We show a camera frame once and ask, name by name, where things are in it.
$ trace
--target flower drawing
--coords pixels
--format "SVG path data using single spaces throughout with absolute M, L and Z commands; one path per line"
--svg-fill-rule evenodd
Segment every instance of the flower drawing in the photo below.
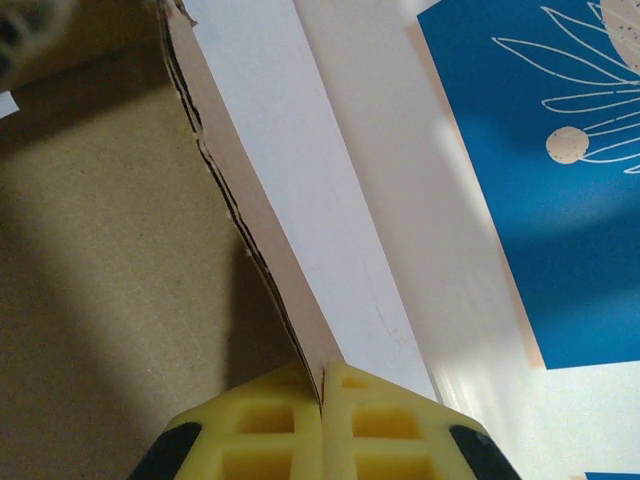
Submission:
M 624 162 L 625 173 L 640 173 L 640 148 L 632 149 L 634 144 L 640 146 L 640 0 L 601 0 L 600 4 L 587 2 L 586 7 L 593 14 L 591 21 L 541 7 L 571 39 L 575 53 L 532 41 L 492 40 L 535 68 L 572 82 L 579 87 L 576 91 L 589 90 L 542 100 L 544 108 L 566 115 L 571 119 L 567 123 L 572 124 L 547 138 L 547 152 L 553 160 L 561 164 Z M 600 38 L 615 53 L 594 41 Z M 574 126 L 581 119 L 587 123 L 585 115 L 594 113 L 603 115 L 601 121 Z M 590 150 L 596 137 L 598 147 Z

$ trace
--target white dot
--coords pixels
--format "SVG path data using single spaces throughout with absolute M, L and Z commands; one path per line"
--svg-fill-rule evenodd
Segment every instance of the white dot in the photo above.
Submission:
M 589 148 L 589 136 L 575 127 L 562 127 L 547 138 L 547 152 L 558 163 L 569 165 L 580 160 Z

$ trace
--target cardboard edge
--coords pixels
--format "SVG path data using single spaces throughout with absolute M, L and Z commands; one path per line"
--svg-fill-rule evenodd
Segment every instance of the cardboard edge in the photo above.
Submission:
M 343 356 L 242 146 L 193 20 L 174 1 L 158 0 L 158 7 L 165 63 L 195 141 L 321 402 L 325 365 Z

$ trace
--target white surface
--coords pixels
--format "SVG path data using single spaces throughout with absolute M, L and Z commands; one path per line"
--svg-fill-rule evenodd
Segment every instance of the white surface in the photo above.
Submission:
M 0 93 L 0 118 L 8 117 L 18 111 L 18 105 L 13 100 L 11 92 Z
M 291 0 L 185 1 L 249 159 L 345 360 L 434 397 Z
M 527 363 L 486 204 L 427 77 L 424 39 L 418 50 L 409 39 L 435 2 L 295 2 L 445 403 L 481 421 L 525 479 L 640 471 L 640 363 Z

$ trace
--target white line drawing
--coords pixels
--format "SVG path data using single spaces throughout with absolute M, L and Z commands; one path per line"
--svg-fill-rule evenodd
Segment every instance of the white line drawing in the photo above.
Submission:
M 626 148 L 640 143 L 640 119 L 634 118 L 640 116 L 640 0 L 601 0 L 600 4 L 587 2 L 586 5 L 593 13 L 596 23 L 578 20 L 550 7 L 540 8 L 580 48 L 587 49 L 602 59 L 602 65 L 542 43 L 504 37 L 492 37 L 492 40 L 549 75 L 601 88 L 590 93 L 542 100 L 542 106 L 551 112 L 574 115 L 572 118 L 578 119 L 581 113 L 627 106 L 636 109 L 582 128 L 559 128 L 546 141 L 547 152 L 553 160 L 564 165 L 578 161 L 592 164 L 626 162 L 640 157 L 640 148 L 637 153 L 632 154 Z M 593 32 L 606 35 L 620 58 L 614 58 L 588 42 L 584 34 L 593 35 Z M 561 64 L 566 66 L 566 71 L 558 71 L 557 66 L 545 66 L 542 60 L 544 55 L 547 58 L 562 56 Z M 576 66 L 580 67 L 580 74 L 576 73 Z M 589 151 L 590 138 L 607 138 L 607 135 L 613 133 L 628 133 L 629 138 L 616 138 L 609 145 Z M 626 168 L 624 173 L 640 173 L 640 164 Z

